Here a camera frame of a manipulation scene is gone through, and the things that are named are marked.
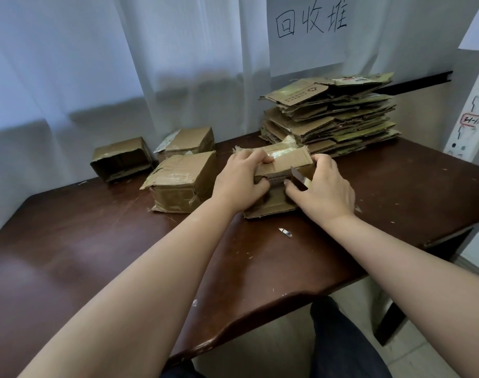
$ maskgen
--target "hand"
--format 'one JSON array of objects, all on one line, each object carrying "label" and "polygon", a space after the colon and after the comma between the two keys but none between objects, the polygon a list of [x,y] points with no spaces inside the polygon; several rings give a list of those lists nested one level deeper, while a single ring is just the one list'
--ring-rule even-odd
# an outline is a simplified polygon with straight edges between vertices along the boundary
[{"label": "hand", "polygon": [[286,180],[285,190],[311,220],[324,228],[338,217],[353,215],[355,192],[348,180],[339,174],[336,162],[329,155],[317,154],[312,158],[317,169],[310,188],[300,191]]},{"label": "hand", "polygon": [[232,154],[217,176],[212,198],[222,200],[235,214],[251,207],[270,187],[266,178],[254,184],[255,169],[261,162],[272,161],[273,157],[268,156],[263,149]]}]

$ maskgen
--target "jeans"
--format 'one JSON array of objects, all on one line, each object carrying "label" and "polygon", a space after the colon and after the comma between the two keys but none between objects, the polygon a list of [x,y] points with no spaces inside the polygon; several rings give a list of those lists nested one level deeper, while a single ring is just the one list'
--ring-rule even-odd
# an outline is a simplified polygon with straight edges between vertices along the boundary
[{"label": "jeans", "polygon": [[[310,378],[392,378],[385,362],[362,332],[339,311],[329,296],[311,305],[315,328]],[[183,362],[161,378],[204,378],[192,362]]]}]

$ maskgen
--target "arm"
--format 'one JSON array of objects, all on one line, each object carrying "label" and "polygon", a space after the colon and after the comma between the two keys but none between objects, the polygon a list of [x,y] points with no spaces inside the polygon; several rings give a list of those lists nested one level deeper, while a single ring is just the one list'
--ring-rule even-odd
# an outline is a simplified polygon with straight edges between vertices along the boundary
[{"label": "arm", "polygon": [[479,377],[479,277],[363,222],[355,193],[327,155],[307,191],[287,194],[392,297],[462,377]]},{"label": "arm", "polygon": [[158,376],[233,216],[269,189],[263,150],[233,154],[211,199],[148,249],[44,346],[20,377]]}]

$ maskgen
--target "white curtain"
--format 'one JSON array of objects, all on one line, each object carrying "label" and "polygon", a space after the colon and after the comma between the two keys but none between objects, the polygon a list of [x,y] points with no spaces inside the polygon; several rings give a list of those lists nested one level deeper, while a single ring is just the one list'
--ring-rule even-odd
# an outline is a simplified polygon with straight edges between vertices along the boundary
[{"label": "white curtain", "polygon": [[271,78],[266,0],[0,0],[0,228],[29,196],[95,176],[95,147],[179,127],[256,131],[294,78],[451,70],[479,0],[356,0],[348,60]]}]

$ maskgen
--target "dark brown table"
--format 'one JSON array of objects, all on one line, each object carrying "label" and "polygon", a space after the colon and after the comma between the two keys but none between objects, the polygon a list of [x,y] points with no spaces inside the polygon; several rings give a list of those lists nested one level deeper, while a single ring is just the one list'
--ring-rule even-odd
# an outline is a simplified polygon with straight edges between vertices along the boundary
[{"label": "dark brown table", "polygon": [[[223,166],[234,145],[217,144]],[[479,223],[479,166],[405,139],[336,159],[356,191],[357,215],[450,260]],[[146,175],[98,178],[30,197],[0,231],[0,377],[19,373],[89,299],[173,229],[183,215],[152,213]],[[292,238],[278,228],[286,228]],[[199,287],[168,364],[237,337],[364,277],[364,270],[301,212],[237,215]],[[393,305],[376,337],[403,320]]]}]

